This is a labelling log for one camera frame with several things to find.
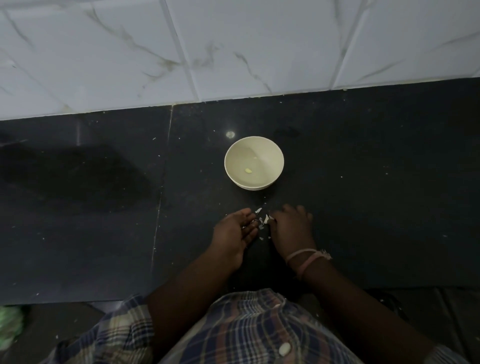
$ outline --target person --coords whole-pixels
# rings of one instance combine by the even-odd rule
[[[271,215],[278,253],[317,297],[341,339],[271,289],[217,299],[258,233],[255,214],[245,208],[217,223],[208,249],[180,274],[146,298],[127,299],[80,338],[60,342],[43,363],[467,363],[316,251],[313,216],[303,206],[284,205]]]

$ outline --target tile grout line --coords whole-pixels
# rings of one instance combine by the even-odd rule
[[[162,8],[163,15],[165,16],[165,20],[167,21],[168,29],[170,30],[170,34],[173,39],[173,44],[175,45],[175,49],[177,50],[178,56],[180,57],[180,61],[183,65],[183,70],[185,71],[185,75],[187,76],[187,81],[190,85],[190,89],[195,97],[195,100],[200,102],[200,97],[198,96],[197,87],[195,86],[195,81],[192,76],[192,72],[188,66],[187,58],[185,57],[186,52],[183,50],[183,47],[180,42],[180,37],[178,32],[175,28],[175,23],[173,22],[172,15],[170,13],[170,9],[168,8],[167,0],[160,0],[160,7]]]
[[[442,303],[444,304],[445,308],[447,309],[448,314],[452,318],[452,323],[453,323],[453,326],[455,328],[456,336],[458,338],[458,344],[462,348],[463,355],[471,363],[472,359],[471,359],[470,351],[468,350],[467,341],[465,340],[465,338],[463,336],[463,333],[462,333],[460,324],[458,323],[458,318],[455,314],[452,303],[448,299],[447,293],[445,292],[444,288],[437,288],[437,290],[440,294],[440,298],[442,299]]]
[[[355,15],[355,20],[353,21],[352,28],[348,33],[345,46],[340,49],[340,57],[330,80],[330,84],[328,86],[329,90],[332,90],[334,87],[336,87],[337,78],[344,69],[344,64],[348,55],[348,51],[351,50],[351,46],[354,43],[353,40],[360,33],[361,26],[363,25],[362,20],[366,16],[365,13],[367,13],[367,10],[369,8],[368,2],[368,0],[362,0],[357,15]]]
[[[170,121],[168,123],[168,133],[167,133],[167,150],[165,155],[165,160],[163,162],[163,172],[162,172],[162,179],[161,179],[161,186],[160,186],[160,200],[158,202],[158,212],[156,214],[156,221],[155,221],[155,233],[153,235],[153,247],[152,247],[152,260],[150,262],[150,274],[153,273],[153,262],[155,257],[155,244],[156,244],[156,232],[158,231],[158,220],[160,218],[160,208],[162,207],[162,195],[163,195],[163,185],[165,184],[165,175],[167,173],[167,160],[168,160],[168,141],[170,140],[170,129],[172,127],[172,117],[173,117],[173,107],[170,109]]]

